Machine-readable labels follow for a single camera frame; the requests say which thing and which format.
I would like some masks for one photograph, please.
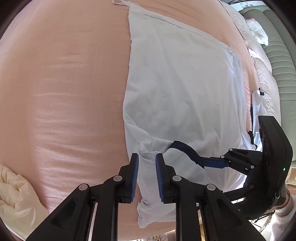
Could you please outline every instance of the black strap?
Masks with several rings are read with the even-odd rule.
[[[264,92],[261,92],[261,89],[259,88],[259,91],[260,91],[260,95],[264,95]]]
[[[205,168],[204,162],[200,155],[197,154],[197,152],[189,145],[180,141],[174,141],[169,148],[175,148],[180,151],[183,151],[192,161],[200,165],[203,169]]]
[[[252,129],[253,129],[254,116],[253,116],[253,106],[252,105],[251,105],[250,112],[251,112],[251,121],[252,121]]]
[[[253,135],[253,132],[252,131],[249,131],[248,134],[249,134],[249,136],[251,138],[251,144],[252,145],[255,145],[255,147],[257,149],[258,146],[256,144],[254,144],[254,135]]]

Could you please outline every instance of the cream cloth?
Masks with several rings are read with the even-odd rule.
[[[48,216],[31,184],[0,165],[0,217],[8,229],[25,240]]]

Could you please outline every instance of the mattress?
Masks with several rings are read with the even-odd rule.
[[[220,2],[135,2],[200,29],[238,53],[250,130],[256,70]],[[49,212],[80,183],[101,184],[129,162],[122,105],[130,50],[128,7],[109,0],[33,0],[1,38],[0,163],[24,176]],[[140,200],[137,188],[131,205],[120,204],[119,240],[174,229],[174,222],[140,229]]]

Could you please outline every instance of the gray sofa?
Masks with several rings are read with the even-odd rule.
[[[289,32],[267,6],[245,8],[240,14],[254,18],[268,35],[268,46],[262,45],[276,79],[281,105],[281,126],[293,147],[292,166],[296,167],[296,45]]]

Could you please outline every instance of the pink bed sheet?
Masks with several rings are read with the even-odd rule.
[[[217,0],[134,1],[236,51],[250,109],[254,64]],[[80,183],[101,184],[128,163],[122,104],[130,49],[128,7],[111,0],[33,0],[0,40],[0,163],[23,175],[49,211]],[[174,229],[140,229],[140,200],[137,188],[133,204],[120,205],[119,240]]]

